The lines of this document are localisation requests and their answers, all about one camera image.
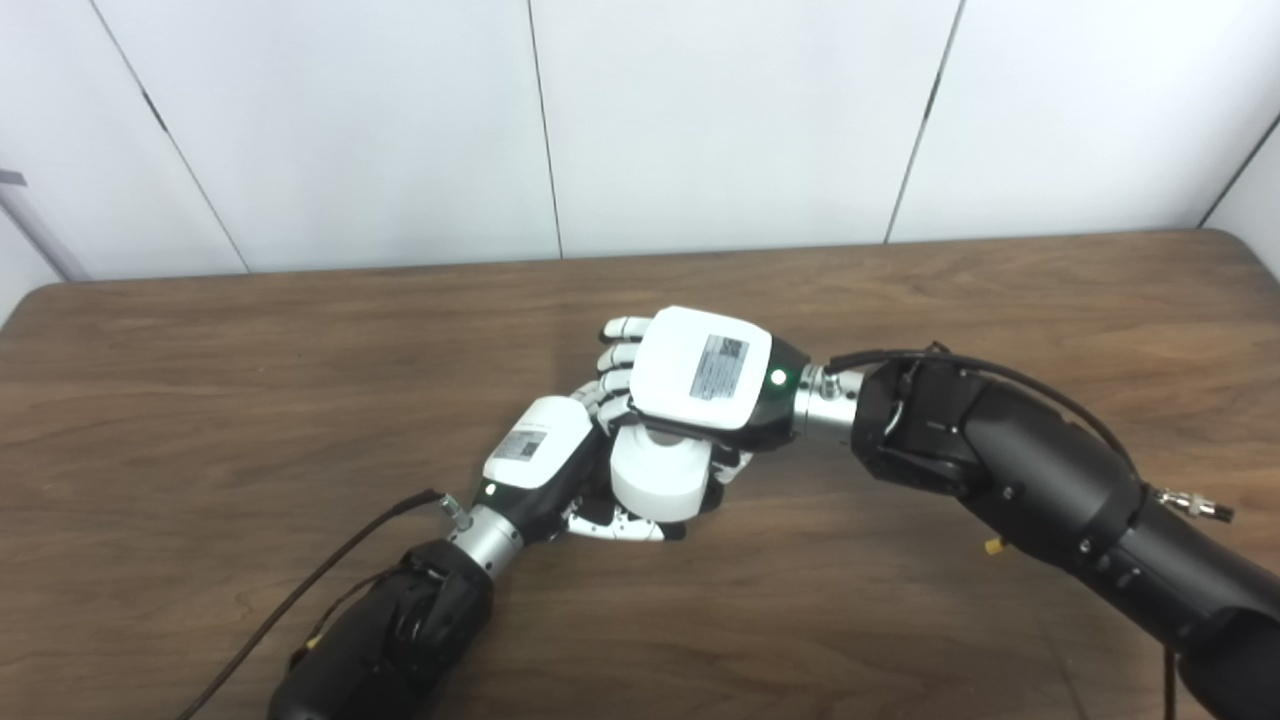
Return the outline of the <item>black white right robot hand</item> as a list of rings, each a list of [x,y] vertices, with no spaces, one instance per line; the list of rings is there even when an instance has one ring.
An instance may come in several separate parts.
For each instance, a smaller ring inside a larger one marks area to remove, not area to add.
[[[701,512],[756,454],[788,445],[809,356],[759,325],[690,307],[605,323],[598,423],[611,488],[658,523]]]

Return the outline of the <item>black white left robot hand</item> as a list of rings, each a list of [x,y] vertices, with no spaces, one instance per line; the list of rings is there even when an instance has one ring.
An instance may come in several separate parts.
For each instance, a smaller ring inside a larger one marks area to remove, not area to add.
[[[474,507],[509,525],[520,547],[566,532],[603,541],[675,542],[682,523],[623,509],[605,482],[611,439],[596,420],[604,395],[590,382],[571,395],[536,398],[490,452]]]

